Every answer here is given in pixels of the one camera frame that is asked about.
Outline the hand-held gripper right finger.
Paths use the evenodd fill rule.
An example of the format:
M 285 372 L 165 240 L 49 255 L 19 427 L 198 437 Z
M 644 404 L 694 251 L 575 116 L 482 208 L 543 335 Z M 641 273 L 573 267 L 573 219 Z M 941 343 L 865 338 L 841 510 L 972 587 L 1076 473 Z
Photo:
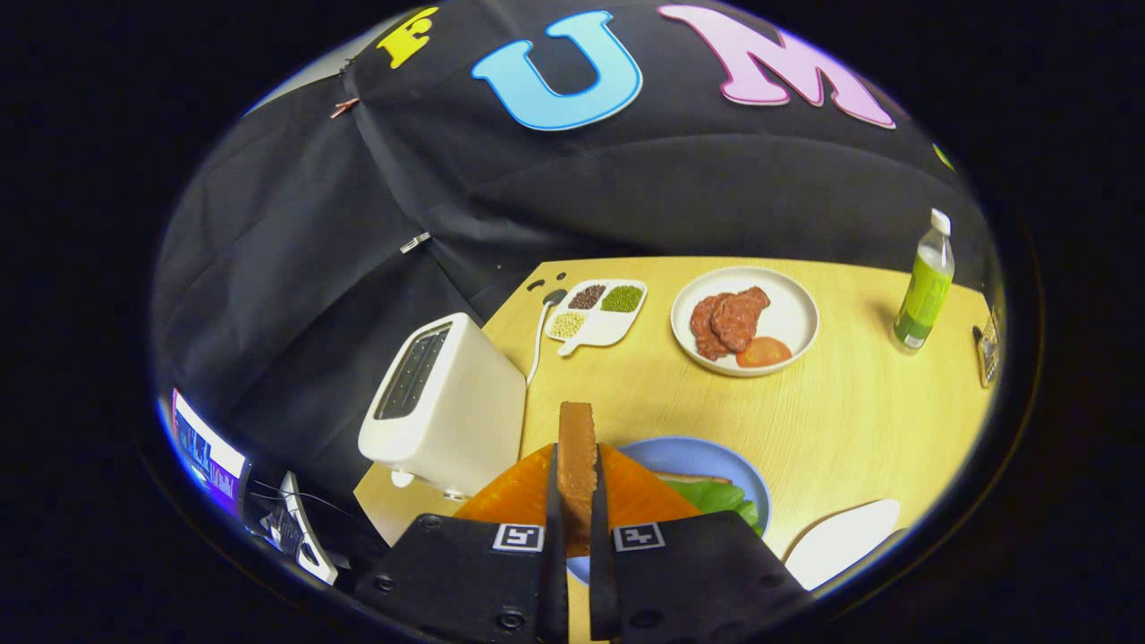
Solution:
M 806 590 L 733 511 L 608 527 L 597 460 L 589 627 L 597 641 L 755 641 L 810 605 Z

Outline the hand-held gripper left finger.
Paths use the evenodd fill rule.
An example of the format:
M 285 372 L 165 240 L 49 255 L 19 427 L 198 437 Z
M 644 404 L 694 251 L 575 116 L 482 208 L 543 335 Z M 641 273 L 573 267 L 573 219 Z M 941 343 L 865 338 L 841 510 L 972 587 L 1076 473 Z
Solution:
M 368 566 L 354 599 L 406 643 L 567 643 L 556 445 L 540 463 L 540 521 L 417 516 Z

